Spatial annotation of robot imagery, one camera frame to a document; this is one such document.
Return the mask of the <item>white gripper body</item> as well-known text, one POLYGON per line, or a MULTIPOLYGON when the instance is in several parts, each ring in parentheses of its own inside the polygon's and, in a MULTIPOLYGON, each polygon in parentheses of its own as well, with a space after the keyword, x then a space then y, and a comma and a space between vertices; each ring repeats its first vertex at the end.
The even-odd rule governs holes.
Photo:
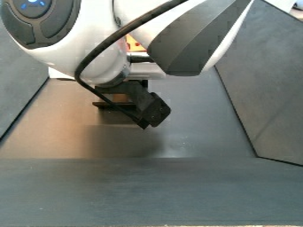
POLYGON ((131 62, 129 78, 135 80, 157 80, 165 77, 165 73, 147 52, 129 52, 128 59, 131 62))

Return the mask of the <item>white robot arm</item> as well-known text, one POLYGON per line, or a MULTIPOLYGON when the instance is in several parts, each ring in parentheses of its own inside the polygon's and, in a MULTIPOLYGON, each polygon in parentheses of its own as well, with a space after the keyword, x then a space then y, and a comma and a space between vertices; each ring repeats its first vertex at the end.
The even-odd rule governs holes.
POLYGON ((89 84, 113 85, 132 71, 124 36, 168 75, 196 76, 223 57, 255 0, 0 0, 12 39, 37 61, 89 84))

